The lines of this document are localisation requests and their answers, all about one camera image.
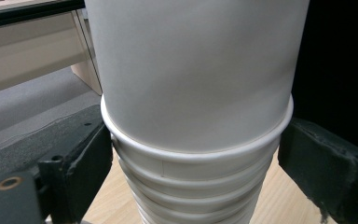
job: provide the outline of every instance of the cup stack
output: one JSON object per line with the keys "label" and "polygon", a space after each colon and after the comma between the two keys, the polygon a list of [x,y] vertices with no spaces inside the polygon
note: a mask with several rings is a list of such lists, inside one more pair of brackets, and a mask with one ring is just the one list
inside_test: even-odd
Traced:
{"label": "cup stack", "polygon": [[248,223],[308,0],[86,1],[103,120],[144,223]]}

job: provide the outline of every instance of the cup rim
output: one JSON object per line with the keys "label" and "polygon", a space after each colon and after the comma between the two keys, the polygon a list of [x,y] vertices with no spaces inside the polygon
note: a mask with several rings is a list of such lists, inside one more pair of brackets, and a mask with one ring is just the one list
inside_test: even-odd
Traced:
{"label": "cup rim", "polygon": [[162,202],[165,203],[172,203],[176,205],[181,206],[189,206],[191,204],[196,204],[197,206],[212,206],[212,205],[219,205],[221,203],[229,203],[232,201],[235,201],[236,199],[239,199],[242,196],[249,196],[247,193],[252,192],[253,189],[259,188],[263,181],[264,181],[264,175],[255,176],[254,179],[249,181],[247,185],[244,185],[243,187],[239,189],[234,189],[231,192],[208,197],[208,198],[181,198],[177,196],[172,196],[168,194],[161,193],[155,189],[152,189],[142,183],[140,183],[139,180],[136,180],[136,178],[131,178],[126,174],[128,181],[132,182],[134,186],[137,187],[138,190],[140,190],[146,197],[149,197],[152,200],[155,200],[155,198],[158,198]]}
{"label": "cup rim", "polygon": [[251,153],[252,151],[258,150],[259,148],[273,141],[276,137],[278,137],[283,132],[283,130],[290,122],[290,119],[293,114],[293,98],[292,96],[290,96],[286,113],[283,119],[281,120],[281,122],[277,126],[275,126],[275,128],[273,128],[269,133],[266,133],[263,136],[260,136],[259,138],[255,139],[253,142],[247,143],[243,146],[229,148],[222,151],[207,152],[207,153],[185,153],[185,152],[168,151],[161,148],[150,147],[131,139],[126,134],[124,134],[110,119],[109,113],[106,108],[104,95],[102,96],[101,99],[101,112],[106,127],[114,136],[113,137],[114,143],[117,142],[118,140],[121,143],[132,147],[134,150],[137,150],[138,152],[145,154],[146,156],[163,161],[200,163],[200,162],[232,160],[234,158],[237,158],[239,155],[244,155],[246,153]]}
{"label": "cup rim", "polygon": [[215,189],[215,188],[223,188],[226,185],[230,185],[235,181],[238,181],[244,175],[255,175],[254,172],[260,172],[263,169],[269,168],[269,165],[272,160],[272,151],[267,153],[260,161],[252,164],[251,167],[247,167],[247,169],[241,170],[233,175],[224,176],[222,178],[210,179],[210,180],[180,180],[180,179],[172,179],[167,177],[161,177],[160,175],[156,175],[154,173],[148,172],[145,169],[141,169],[132,161],[122,161],[118,162],[120,165],[124,165],[127,169],[131,170],[135,175],[138,175],[142,178],[147,179],[155,184],[170,186],[173,188],[180,189]]}
{"label": "cup rim", "polygon": [[255,197],[258,197],[260,190],[261,190],[261,187],[260,187],[260,189],[255,189],[255,192],[253,195],[250,195],[250,197],[241,199],[239,202],[237,202],[238,207],[236,207],[235,209],[231,209],[231,207],[228,207],[228,208],[225,208],[225,209],[222,209],[219,211],[215,211],[212,213],[199,213],[199,214],[192,213],[192,214],[190,214],[190,213],[174,211],[172,209],[166,208],[160,204],[153,202],[152,200],[150,200],[149,198],[144,196],[143,193],[141,191],[139,191],[137,188],[131,188],[131,191],[134,195],[135,200],[136,199],[140,200],[143,203],[143,206],[150,208],[150,210],[152,212],[156,212],[156,210],[159,210],[163,214],[169,214],[170,216],[173,216],[173,217],[192,219],[193,221],[204,220],[205,218],[220,217],[220,216],[223,216],[224,214],[226,214],[227,212],[233,213],[233,215],[237,214],[241,209],[245,209],[252,202],[252,200]]}

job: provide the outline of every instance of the wooden surface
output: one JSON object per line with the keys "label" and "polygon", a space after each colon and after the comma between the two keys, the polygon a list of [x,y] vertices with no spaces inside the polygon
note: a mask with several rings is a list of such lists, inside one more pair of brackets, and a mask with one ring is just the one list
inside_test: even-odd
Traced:
{"label": "wooden surface", "polygon": [[[112,170],[84,220],[92,224],[142,223],[116,155]],[[282,170],[275,155],[251,223],[318,224],[320,222],[319,209],[307,199],[293,180]],[[329,218],[328,223],[336,222]]]}

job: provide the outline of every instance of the rolled cup lip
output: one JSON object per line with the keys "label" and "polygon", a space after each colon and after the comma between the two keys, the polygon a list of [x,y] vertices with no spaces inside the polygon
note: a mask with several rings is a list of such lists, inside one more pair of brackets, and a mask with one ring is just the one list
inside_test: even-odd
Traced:
{"label": "rolled cup lip", "polygon": [[[163,217],[159,217],[157,214],[155,214],[154,212],[148,211],[146,212],[145,209],[138,204],[138,209],[139,209],[139,213],[147,220],[146,216],[148,216],[151,219],[155,219],[158,220],[161,223],[167,223],[167,224],[171,224],[174,223],[172,221],[168,221],[167,219],[163,218]],[[241,209],[238,213],[232,215],[231,217],[229,217],[228,219],[222,220],[219,223],[222,224],[232,224],[232,223],[237,223],[238,221],[240,221],[243,217],[249,215],[249,211],[247,209]]]}
{"label": "rolled cup lip", "polygon": [[154,174],[152,172],[146,171],[141,167],[138,167],[132,161],[118,160],[120,165],[124,165],[127,169],[133,171],[136,175],[141,176],[142,178],[147,179],[150,182],[155,184],[179,188],[179,189],[215,189],[215,188],[223,188],[224,186],[230,185],[233,182],[238,181],[239,178],[244,175],[255,175],[254,172],[260,172],[262,169],[268,169],[270,162],[272,159],[272,153],[266,154],[263,158],[261,158],[258,162],[252,164],[251,167],[247,167],[246,169],[237,172],[233,175],[224,176],[217,179],[210,180],[180,180],[180,179],[172,179],[168,177],[162,177],[160,175]]}
{"label": "rolled cup lip", "polygon": [[278,137],[286,126],[289,124],[290,119],[293,114],[293,98],[290,95],[289,103],[286,109],[286,113],[281,120],[281,122],[273,128],[269,133],[260,136],[260,138],[255,139],[252,142],[246,143],[245,145],[227,148],[222,151],[208,152],[208,153],[186,153],[186,152],[174,152],[169,150],[164,150],[163,148],[149,147],[142,143],[139,143],[126,134],[124,134],[110,119],[109,113],[106,109],[106,104],[104,100],[104,95],[101,99],[101,112],[103,115],[103,121],[109,131],[113,136],[118,140],[123,142],[125,145],[135,148],[138,152],[143,153],[149,157],[153,157],[163,161],[178,161],[183,163],[200,163],[200,162],[213,162],[213,161],[222,161],[222,160],[231,160],[239,155],[244,155],[246,153],[251,153],[252,151],[258,150],[259,148],[265,146],[269,142],[273,141]]}
{"label": "rolled cup lip", "polygon": [[248,206],[255,197],[258,197],[257,192],[259,192],[260,189],[253,189],[253,190],[254,190],[253,194],[237,202],[236,203],[237,207],[235,207],[234,209],[228,207],[211,213],[185,213],[185,212],[174,211],[160,204],[157,204],[152,200],[150,200],[149,198],[147,198],[146,196],[144,196],[143,193],[139,191],[137,188],[131,188],[135,200],[136,198],[140,200],[143,204],[139,204],[138,200],[136,201],[143,208],[144,206],[146,206],[147,208],[150,208],[152,212],[156,212],[156,210],[159,210],[161,213],[169,214],[171,217],[187,219],[187,220],[191,219],[191,221],[204,220],[207,218],[216,218],[216,217],[223,216],[226,213],[232,213],[232,215],[237,214],[238,212],[240,212],[241,209],[245,209],[246,206]]}
{"label": "rolled cup lip", "polygon": [[140,190],[144,195],[148,197],[150,196],[149,197],[150,199],[154,199],[154,197],[157,197],[159,200],[165,203],[172,203],[182,206],[190,206],[190,205],[212,206],[212,205],[218,205],[221,203],[228,203],[234,201],[239,197],[244,196],[244,194],[246,194],[247,192],[252,191],[254,188],[260,187],[266,175],[266,171],[260,172],[259,174],[252,176],[252,178],[248,182],[243,184],[242,187],[238,189],[234,189],[225,194],[220,194],[217,196],[206,197],[206,198],[182,198],[182,197],[168,195],[148,187],[147,185],[143,184],[140,180],[138,180],[136,177],[131,175],[126,167],[123,168],[123,172],[127,177],[127,181],[130,181],[134,186],[137,186],[138,190]]}

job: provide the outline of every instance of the black machine part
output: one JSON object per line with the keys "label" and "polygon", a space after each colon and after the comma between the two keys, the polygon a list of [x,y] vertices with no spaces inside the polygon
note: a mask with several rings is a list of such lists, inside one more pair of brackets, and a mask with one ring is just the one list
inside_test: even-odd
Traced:
{"label": "black machine part", "polygon": [[[40,146],[42,138],[47,144]],[[46,138],[61,141],[50,145]],[[110,132],[99,106],[56,121],[16,146],[22,144],[49,151],[33,166],[0,176],[0,223],[44,223],[48,215],[54,223],[79,223],[112,166]]]}
{"label": "black machine part", "polygon": [[278,159],[323,214],[337,223],[358,223],[358,147],[314,123],[292,119]]}

